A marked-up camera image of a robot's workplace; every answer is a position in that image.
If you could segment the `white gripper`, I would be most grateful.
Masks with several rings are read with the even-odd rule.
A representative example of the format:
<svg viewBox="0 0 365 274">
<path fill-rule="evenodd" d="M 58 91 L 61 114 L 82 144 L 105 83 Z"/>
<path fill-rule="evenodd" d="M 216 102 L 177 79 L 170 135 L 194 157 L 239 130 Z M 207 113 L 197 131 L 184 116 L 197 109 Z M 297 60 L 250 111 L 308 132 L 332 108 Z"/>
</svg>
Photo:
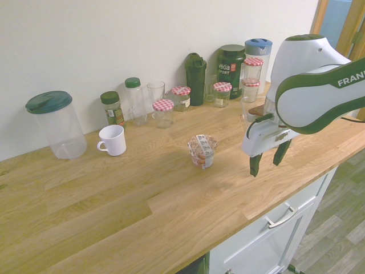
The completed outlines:
<svg viewBox="0 0 365 274">
<path fill-rule="evenodd" d="M 263 152 L 278 146 L 273 164 L 278 166 L 291 145 L 293 131 L 280 127 L 269 113 L 257 118 L 248 127 L 242 143 L 242 150 L 250 156 L 250 174 L 258 175 L 259 163 Z"/>
</svg>

